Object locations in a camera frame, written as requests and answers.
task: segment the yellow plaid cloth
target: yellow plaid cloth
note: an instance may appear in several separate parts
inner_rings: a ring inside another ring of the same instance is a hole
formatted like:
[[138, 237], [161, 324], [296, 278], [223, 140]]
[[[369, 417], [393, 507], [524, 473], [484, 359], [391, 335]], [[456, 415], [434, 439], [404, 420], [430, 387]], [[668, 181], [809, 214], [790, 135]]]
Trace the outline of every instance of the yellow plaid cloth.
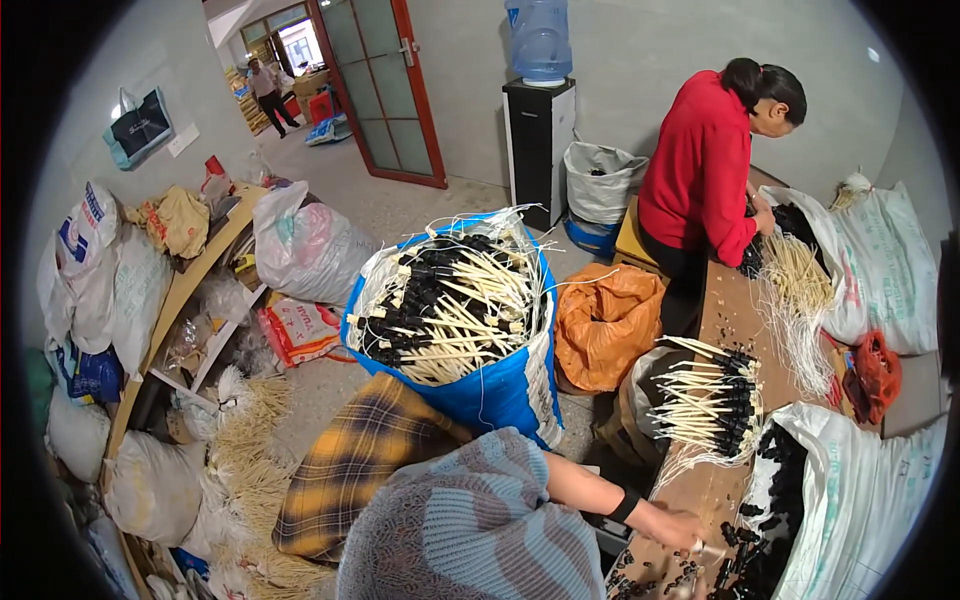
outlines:
[[274, 545], [311, 561], [338, 563], [353, 521], [394, 471], [471, 439], [419, 394], [377, 373], [300, 463], [276, 519]]

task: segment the light blue knit sweater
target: light blue knit sweater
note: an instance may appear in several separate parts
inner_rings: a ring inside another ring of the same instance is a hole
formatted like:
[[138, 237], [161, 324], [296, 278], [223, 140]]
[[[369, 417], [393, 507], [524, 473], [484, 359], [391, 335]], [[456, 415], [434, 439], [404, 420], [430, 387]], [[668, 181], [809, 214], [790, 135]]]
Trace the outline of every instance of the light blue knit sweater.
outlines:
[[547, 474], [513, 427], [398, 470], [350, 529], [337, 598], [599, 600], [593, 530]]

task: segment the white shirt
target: white shirt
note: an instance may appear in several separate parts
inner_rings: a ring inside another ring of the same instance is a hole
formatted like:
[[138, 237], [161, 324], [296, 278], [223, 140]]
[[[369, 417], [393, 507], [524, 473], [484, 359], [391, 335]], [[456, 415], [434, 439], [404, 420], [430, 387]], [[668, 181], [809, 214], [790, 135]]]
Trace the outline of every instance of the white shirt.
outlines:
[[279, 76], [265, 66], [260, 67], [260, 72], [256, 75], [253, 71], [247, 77], [247, 85], [254, 98], [266, 96], [272, 91], [280, 91]]

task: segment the dark trousers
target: dark trousers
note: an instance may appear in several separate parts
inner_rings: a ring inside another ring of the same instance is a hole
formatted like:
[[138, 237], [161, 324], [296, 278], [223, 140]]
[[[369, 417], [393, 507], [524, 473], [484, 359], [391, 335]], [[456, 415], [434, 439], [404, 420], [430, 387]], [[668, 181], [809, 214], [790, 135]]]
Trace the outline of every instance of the dark trousers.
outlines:
[[690, 252], [667, 246], [647, 233], [638, 223], [640, 242], [670, 277], [660, 308], [665, 335], [697, 337], [700, 313], [704, 307], [704, 282], [707, 276], [707, 252]]
[[281, 134], [286, 133], [286, 130], [284, 130], [283, 126], [280, 125], [280, 120], [276, 118], [276, 114], [278, 112], [290, 127], [300, 126], [300, 123], [295, 121], [294, 118], [290, 116], [290, 112], [287, 110], [287, 107], [283, 105], [283, 102], [280, 100], [279, 92], [272, 91], [266, 96], [260, 96], [256, 100], [260, 105], [260, 109], [267, 113], [267, 118], [270, 119], [270, 122], [274, 124], [276, 130]]

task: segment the black hair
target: black hair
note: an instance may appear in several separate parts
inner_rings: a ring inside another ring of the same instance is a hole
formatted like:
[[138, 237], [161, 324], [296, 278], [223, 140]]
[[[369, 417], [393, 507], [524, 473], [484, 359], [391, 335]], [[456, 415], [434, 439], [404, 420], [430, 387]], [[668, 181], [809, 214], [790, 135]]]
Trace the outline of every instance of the black hair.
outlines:
[[750, 114], [762, 98], [771, 98], [787, 105], [785, 118], [794, 127], [806, 118], [806, 95], [793, 73], [775, 64], [760, 66], [755, 60], [733, 59], [727, 63], [720, 85], [733, 90]]

